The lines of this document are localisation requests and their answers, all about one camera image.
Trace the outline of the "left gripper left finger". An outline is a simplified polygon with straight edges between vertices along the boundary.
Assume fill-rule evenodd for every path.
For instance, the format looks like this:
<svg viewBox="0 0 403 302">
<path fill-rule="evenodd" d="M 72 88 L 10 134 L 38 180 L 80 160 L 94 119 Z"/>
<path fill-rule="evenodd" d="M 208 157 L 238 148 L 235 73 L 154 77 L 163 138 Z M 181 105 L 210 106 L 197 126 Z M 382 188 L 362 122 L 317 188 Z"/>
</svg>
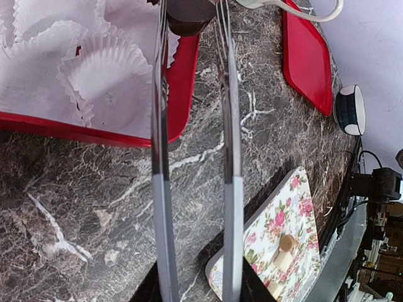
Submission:
<svg viewBox="0 0 403 302">
<path fill-rule="evenodd" d="M 162 302 L 157 262 L 154 262 L 129 302 Z"/>
</svg>

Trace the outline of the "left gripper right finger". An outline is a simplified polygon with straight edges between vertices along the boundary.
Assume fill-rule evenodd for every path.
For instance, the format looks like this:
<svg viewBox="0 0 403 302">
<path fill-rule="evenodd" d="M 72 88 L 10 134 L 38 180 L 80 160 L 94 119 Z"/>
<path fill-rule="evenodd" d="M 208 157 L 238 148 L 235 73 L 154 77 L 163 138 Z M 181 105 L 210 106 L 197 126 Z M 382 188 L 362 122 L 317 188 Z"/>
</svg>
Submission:
<svg viewBox="0 0 403 302">
<path fill-rule="evenodd" d="M 242 264 L 241 302 L 276 302 L 245 257 Z"/>
</svg>

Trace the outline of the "dark square chocolate bottom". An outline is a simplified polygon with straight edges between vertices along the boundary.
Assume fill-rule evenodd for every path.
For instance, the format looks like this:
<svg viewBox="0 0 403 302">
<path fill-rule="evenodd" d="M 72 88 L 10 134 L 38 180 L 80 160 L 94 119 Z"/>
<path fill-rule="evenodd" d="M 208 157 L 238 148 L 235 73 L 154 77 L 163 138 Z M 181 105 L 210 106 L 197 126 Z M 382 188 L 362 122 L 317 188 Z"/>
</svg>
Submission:
<svg viewBox="0 0 403 302">
<path fill-rule="evenodd" d="M 215 5 L 210 1 L 167 0 L 169 29 L 176 35 L 196 36 L 215 16 Z"/>
</svg>

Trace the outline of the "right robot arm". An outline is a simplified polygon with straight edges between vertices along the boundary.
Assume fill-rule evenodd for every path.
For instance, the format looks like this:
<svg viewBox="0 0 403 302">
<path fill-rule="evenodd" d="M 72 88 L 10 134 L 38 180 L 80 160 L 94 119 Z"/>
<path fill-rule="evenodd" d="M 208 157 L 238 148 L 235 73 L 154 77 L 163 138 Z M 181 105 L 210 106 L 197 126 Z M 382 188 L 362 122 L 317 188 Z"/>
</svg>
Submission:
<svg viewBox="0 0 403 302">
<path fill-rule="evenodd" d="M 366 205 L 368 215 L 375 220 L 378 214 L 385 212 L 389 203 L 397 202 L 402 197 L 400 193 L 402 174 L 384 167 L 379 158 L 371 151 L 360 152 L 358 162 L 363 161 L 365 154 L 371 155 L 378 163 L 378 168 L 371 173 L 355 172 L 351 176 L 350 193 L 357 198 L 363 198 L 356 205 Z"/>
</svg>

